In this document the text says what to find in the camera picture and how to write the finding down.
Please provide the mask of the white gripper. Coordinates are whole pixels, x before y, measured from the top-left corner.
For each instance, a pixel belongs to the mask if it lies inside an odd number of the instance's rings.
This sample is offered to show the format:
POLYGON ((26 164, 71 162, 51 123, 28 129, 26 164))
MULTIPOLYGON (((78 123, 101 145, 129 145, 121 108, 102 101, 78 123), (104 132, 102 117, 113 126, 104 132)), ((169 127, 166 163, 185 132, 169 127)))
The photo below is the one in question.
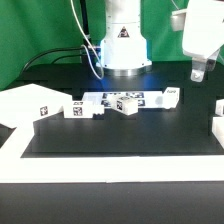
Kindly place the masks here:
POLYGON ((213 71, 210 59, 224 45, 224 0, 189 0, 183 31, 183 53, 192 58, 191 80, 202 82, 213 71))

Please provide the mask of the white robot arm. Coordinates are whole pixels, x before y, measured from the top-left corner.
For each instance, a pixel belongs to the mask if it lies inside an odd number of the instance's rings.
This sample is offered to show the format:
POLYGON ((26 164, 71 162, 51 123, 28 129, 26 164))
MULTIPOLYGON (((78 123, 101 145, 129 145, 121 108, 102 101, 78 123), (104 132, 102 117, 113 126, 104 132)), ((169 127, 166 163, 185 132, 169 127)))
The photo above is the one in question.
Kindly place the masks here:
MULTIPOLYGON (((147 41, 141 34, 140 0, 105 0, 106 35, 100 43, 100 62, 106 73, 138 75, 152 66, 147 41)), ((189 0, 170 16, 181 31, 182 52, 192 59, 191 80, 200 82, 214 68, 224 46, 224 0, 189 0)))

